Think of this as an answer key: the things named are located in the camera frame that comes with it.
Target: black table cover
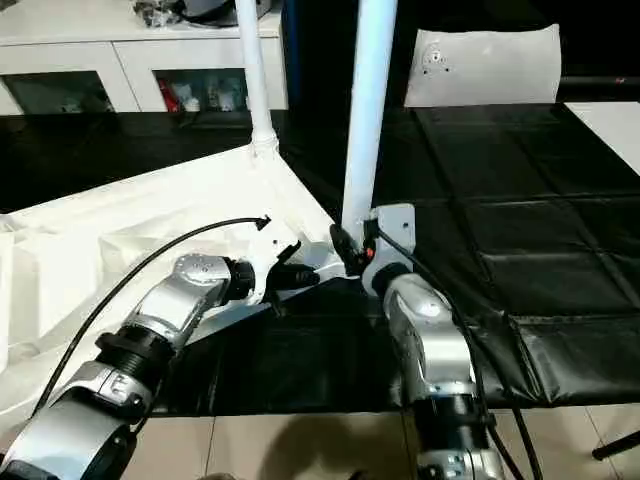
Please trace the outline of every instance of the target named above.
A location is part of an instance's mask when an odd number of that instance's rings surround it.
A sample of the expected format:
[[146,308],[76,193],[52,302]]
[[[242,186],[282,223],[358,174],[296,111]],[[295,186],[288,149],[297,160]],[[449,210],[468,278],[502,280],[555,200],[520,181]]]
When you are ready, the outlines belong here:
[[[338,219],[346,121],[274,120],[283,158]],[[245,115],[0,119],[0,209],[243,145],[249,133]],[[393,202],[415,205],[418,257],[523,406],[640,400],[640,178],[565,107],[388,112],[374,204]],[[379,305],[341,279],[285,302],[284,314],[267,310],[189,346],[165,387],[158,414],[402,404]]]

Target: tile floor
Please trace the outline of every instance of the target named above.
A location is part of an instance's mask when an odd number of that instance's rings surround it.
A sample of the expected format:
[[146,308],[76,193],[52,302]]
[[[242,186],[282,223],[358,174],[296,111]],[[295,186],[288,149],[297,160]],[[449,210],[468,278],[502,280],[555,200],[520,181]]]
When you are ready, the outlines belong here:
[[[517,428],[497,411],[498,430],[530,478]],[[547,480],[640,479],[640,447],[598,462],[591,450],[640,429],[640,404],[525,412]],[[127,480],[192,480],[228,472],[243,480],[414,480],[415,431],[400,414],[262,415],[154,419],[143,431]],[[0,450],[9,442],[0,440]]]

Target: white fabric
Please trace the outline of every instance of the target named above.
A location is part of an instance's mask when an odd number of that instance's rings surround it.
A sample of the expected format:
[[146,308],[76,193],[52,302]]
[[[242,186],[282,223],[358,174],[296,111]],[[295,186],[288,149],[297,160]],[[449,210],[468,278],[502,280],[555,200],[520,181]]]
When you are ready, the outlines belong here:
[[419,30],[405,105],[555,102],[558,25],[530,32]]
[[[326,242],[330,217],[284,161],[250,146],[116,182],[0,218],[0,433],[24,420],[67,342],[122,275],[181,233],[235,217],[284,222],[303,243]],[[97,353],[142,296],[187,252],[241,258],[257,230],[194,237],[149,265],[105,309],[66,369]]]

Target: white metal pole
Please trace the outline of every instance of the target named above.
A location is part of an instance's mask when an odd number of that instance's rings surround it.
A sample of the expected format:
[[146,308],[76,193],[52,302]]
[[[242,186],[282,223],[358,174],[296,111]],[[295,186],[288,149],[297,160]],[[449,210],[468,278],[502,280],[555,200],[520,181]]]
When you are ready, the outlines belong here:
[[277,145],[277,137],[273,131],[269,113],[267,80],[258,33],[256,0],[236,0],[236,12],[242,38],[244,72],[253,122],[253,144],[256,149],[274,148]]
[[342,227],[362,246],[378,161],[397,0],[360,0]]

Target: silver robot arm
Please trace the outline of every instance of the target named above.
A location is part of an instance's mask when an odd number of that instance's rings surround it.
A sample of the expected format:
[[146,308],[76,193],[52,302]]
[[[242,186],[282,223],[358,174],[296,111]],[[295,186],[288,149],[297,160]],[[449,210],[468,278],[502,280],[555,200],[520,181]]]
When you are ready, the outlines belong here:
[[454,324],[448,300],[384,239],[415,246],[411,205],[372,212],[372,261],[362,274],[365,290],[383,300],[384,313],[402,357],[405,395],[420,440],[421,480],[503,480],[497,453],[489,448],[486,419],[477,399],[469,346]]
[[255,287],[250,263],[186,255],[147,293],[101,353],[84,363],[24,428],[7,452],[0,478],[119,478],[133,454],[138,424],[171,360],[202,315]]

